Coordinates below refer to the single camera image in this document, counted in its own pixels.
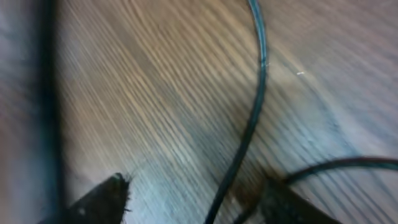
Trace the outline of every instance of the cord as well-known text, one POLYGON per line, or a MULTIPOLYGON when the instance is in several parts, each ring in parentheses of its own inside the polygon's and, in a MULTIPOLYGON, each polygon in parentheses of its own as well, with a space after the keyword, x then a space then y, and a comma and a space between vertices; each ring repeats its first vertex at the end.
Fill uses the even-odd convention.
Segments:
POLYGON ((244 156, 248 151, 249 143, 252 139, 254 130, 256 128, 259 115, 262 108, 262 102, 264 101, 264 94, 266 91, 266 78, 267 78, 267 51, 266 51, 266 30, 264 27, 264 21, 261 16, 260 8, 257 3, 257 0, 248 0, 250 8, 252 10, 254 23, 256 24, 256 31, 259 40, 259 48, 260 48, 260 71, 259 71, 259 86, 257 88, 257 94, 254 99, 253 109, 250 114, 250 118, 248 120, 246 129, 243 134, 243 138, 241 144, 238 148, 238 151, 232 161, 232 164, 228 168, 227 173, 224 176, 223 181, 218 187, 216 196, 211 204, 210 210, 207 214, 205 224, 211 224, 214 222, 217 212, 220 209, 221 204, 223 203, 224 197, 233 183, 236 174, 242 164, 244 156))
MULTIPOLYGON (((266 32, 264 27, 264 21, 261 16, 257 0, 248 0, 248 3, 252 10, 252 15, 254 18, 254 23, 256 25, 256 31, 259 41, 259 48, 260 48, 259 86, 257 88, 257 95, 254 100, 253 109, 248 124, 246 126, 243 139, 241 141, 241 145, 239 146, 239 149, 233 159, 233 162, 230 165, 227 173, 224 176, 223 181, 221 182, 217 190, 216 196, 207 214, 205 224, 211 224, 214 222, 217 212, 220 209, 220 206, 223 202, 223 199, 229 187, 233 183, 236 174, 238 173, 238 170, 244 159, 244 156, 248 151, 248 146, 251 141, 254 129, 256 127, 259 118, 259 113, 261 112, 262 102, 264 101, 264 94, 266 90, 266 78, 267 78, 266 32)), ((283 180, 283 183, 287 185, 292 185, 297 181, 300 181, 310 175, 317 174, 319 172, 323 172, 326 170, 345 168, 345 167, 365 167, 365 168, 390 169, 398 171, 398 160, 383 159, 376 157, 354 157, 347 159, 335 159, 332 161, 323 162, 321 164, 310 166, 306 169, 290 174, 283 180)), ((233 223, 234 224, 244 223, 256 211, 258 203, 259 200, 256 203, 254 203, 253 206, 251 206, 243 213, 241 213, 233 223)))
POLYGON ((297 181, 300 181, 310 175, 317 174, 319 172, 347 167, 377 168, 398 171, 398 161, 395 159, 376 157, 354 157, 347 159, 335 159, 332 161, 310 166, 306 169, 290 174, 283 180, 283 183, 285 183, 286 185, 292 185, 297 181))

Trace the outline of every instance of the light wood surface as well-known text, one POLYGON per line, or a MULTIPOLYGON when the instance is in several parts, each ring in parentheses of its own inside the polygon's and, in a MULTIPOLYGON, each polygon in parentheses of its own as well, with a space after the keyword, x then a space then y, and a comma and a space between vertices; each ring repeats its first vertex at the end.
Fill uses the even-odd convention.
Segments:
MULTIPOLYGON (((231 223, 256 197, 264 172, 280 176, 336 157, 398 158, 398 1, 260 5, 266 100, 217 223, 231 223)), ((67 0, 59 41, 74 197, 113 172, 129 173, 127 223, 202 223, 257 86, 246 1, 67 0)), ((9 109, 8 125, 26 124, 20 108, 9 109)), ((295 189, 343 223, 398 223, 397 184, 393 172, 345 170, 295 189)))

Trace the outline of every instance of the black cable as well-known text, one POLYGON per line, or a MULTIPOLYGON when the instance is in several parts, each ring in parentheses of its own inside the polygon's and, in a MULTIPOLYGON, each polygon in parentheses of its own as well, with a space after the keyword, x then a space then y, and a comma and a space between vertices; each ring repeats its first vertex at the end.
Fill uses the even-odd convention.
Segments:
POLYGON ((302 180, 310 175, 317 174, 319 172, 347 167, 377 168, 398 171, 398 161, 395 159, 376 157, 354 157, 347 159, 335 159, 328 162, 322 162, 321 164, 310 166, 306 169, 290 174, 283 180, 283 183, 287 185, 292 185, 299 180, 302 180))
POLYGON ((243 138, 241 141, 241 145, 238 148, 238 151, 232 161, 232 164, 228 168, 227 173, 224 176, 223 181, 221 182, 220 186, 218 187, 216 196, 211 204, 210 210, 207 214, 205 224, 213 223, 217 212, 223 203, 223 199, 233 183, 236 174, 242 164, 244 156, 248 151, 249 143, 253 136, 254 130, 256 128, 257 121, 259 119, 259 115, 262 108, 262 102, 264 101, 264 94, 266 91, 266 78, 267 78, 267 67, 266 67, 266 60, 267 60, 267 52, 266 52, 266 30, 264 27, 264 21, 261 16, 260 8, 257 3, 257 0, 248 0, 254 22, 256 24, 256 31, 257 36, 259 39, 259 48, 260 48, 260 71, 259 71, 259 86, 257 88, 256 98, 254 99, 253 109, 251 111, 251 115, 249 121, 247 123, 246 129, 243 134, 243 138))

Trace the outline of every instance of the black object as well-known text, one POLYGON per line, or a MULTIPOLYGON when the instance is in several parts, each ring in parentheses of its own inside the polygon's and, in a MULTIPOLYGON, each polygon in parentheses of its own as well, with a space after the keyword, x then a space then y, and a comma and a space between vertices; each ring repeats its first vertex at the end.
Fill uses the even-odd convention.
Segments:
MULTIPOLYGON (((120 224, 126 210, 129 196, 129 179, 114 174, 84 197, 75 202, 67 211, 66 224, 120 224)), ((58 224, 60 217, 52 217, 39 224, 58 224)))
POLYGON ((339 224, 286 185, 268 179, 259 208, 266 224, 339 224))
MULTIPOLYGON (((293 174, 288 175, 286 178, 281 181, 276 182, 276 180, 269 179, 266 183, 267 187, 263 191, 262 198, 254 203, 249 209, 245 210, 242 214, 239 215, 237 219, 235 219, 234 224, 242 224, 244 223, 256 210, 260 210, 265 219, 269 218, 265 211, 276 211, 279 212, 277 214, 285 214, 288 210, 285 208, 289 207, 290 212, 294 212, 296 215, 300 215, 301 217, 305 217, 305 222, 303 223, 311 223, 312 220, 316 220, 317 216, 323 216, 324 213, 319 214, 320 211, 315 208, 313 205, 309 204, 307 201, 300 198, 296 193, 292 192, 288 189, 288 186, 297 183, 304 178, 307 178, 311 175, 315 175, 320 172, 332 170, 332 169, 341 169, 341 168, 374 168, 374 169, 387 169, 387 170, 396 170, 398 171, 398 161, 395 159, 386 159, 386 158, 376 158, 376 157, 354 157, 354 158, 346 158, 346 159, 335 159, 332 161, 323 162, 320 164, 316 164, 295 172, 293 174), (278 202, 282 203, 283 206, 280 206, 276 203, 267 203, 264 202, 268 200, 268 198, 277 198, 278 202)), ((280 224, 292 223, 292 220, 283 220, 277 219, 280 224)))

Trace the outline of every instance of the wooden table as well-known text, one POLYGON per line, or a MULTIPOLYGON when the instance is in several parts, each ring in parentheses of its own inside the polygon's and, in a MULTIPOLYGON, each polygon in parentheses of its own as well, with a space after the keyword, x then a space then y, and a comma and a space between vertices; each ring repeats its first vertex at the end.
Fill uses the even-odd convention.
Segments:
MULTIPOLYGON (((266 100, 217 223, 230 223, 252 202, 265 173, 282 176, 336 157, 398 158, 398 1, 260 5, 269 47, 266 100)), ((68 0, 60 11, 74 197, 123 172, 134 177, 127 223, 202 223, 257 86, 258 46, 246 1, 68 0)), ((4 27, 17 30, 2 13, 4 27)), ((2 50, 5 41, 14 40, 2 40, 2 50)), ((16 55, 15 67, 1 59, 0 98, 7 105, 1 129, 8 150, 26 151, 35 143, 28 137, 34 126, 26 125, 33 115, 24 119, 34 104, 24 90, 34 81, 21 75, 29 69, 16 55)), ((15 181, 27 182, 32 171, 24 169, 15 181)), ((351 169, 310 178, 295 190, 343 223, 398 223, 397 183, 393 172, 351 169)))

